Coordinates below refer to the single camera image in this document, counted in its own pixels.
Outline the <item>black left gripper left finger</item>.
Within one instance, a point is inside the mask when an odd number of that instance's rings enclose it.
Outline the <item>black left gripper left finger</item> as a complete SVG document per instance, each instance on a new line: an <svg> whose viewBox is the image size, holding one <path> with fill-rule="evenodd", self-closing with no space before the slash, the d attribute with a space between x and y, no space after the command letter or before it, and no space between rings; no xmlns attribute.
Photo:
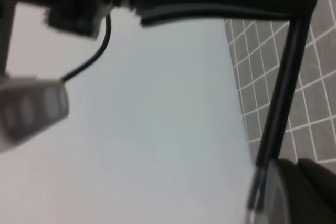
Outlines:
<svg viewBox="0 0 336 224"><path fill-rule="evenodd" d="M312 190L302 171L284 159L279 160L277 165L284 186L284 223L314 223Z"/></svg>

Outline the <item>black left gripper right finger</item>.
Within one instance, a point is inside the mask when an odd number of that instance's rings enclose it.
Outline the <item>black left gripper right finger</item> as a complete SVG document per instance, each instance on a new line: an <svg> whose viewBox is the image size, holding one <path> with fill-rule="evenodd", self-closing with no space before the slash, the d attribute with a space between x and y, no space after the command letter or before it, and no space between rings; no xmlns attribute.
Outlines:
<svg viewBox="0 0 336 224"><path fill-rule="evenodd" d="M299 160L298 168L300 223L335 223L335 174L309 159Z"/></svg>

